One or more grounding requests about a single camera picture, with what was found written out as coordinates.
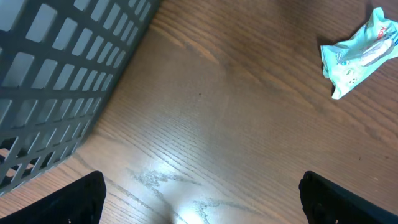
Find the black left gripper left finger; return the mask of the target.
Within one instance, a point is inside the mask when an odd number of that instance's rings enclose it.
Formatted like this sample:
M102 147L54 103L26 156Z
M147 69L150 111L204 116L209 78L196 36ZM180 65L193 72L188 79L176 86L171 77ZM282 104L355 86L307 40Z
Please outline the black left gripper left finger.
M94 171L43 199L4 218L1 224L98 224L106 184L103 173Z

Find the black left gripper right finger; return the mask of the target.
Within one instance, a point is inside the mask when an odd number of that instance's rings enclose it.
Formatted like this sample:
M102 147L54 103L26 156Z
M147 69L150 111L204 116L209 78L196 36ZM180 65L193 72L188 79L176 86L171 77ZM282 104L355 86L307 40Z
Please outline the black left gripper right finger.
M309 223L397 223L397 215L312 171L304 173L299 191Z

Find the teal crinkled snack pack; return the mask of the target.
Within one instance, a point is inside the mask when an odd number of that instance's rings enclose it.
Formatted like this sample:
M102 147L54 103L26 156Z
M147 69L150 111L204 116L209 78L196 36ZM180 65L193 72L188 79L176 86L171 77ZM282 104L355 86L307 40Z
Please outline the teal crinkled snack pack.
M384 62L397 57L397 22L377 7L349 40L322 45L320 50L323 75L334 86L331 97L339 100Z

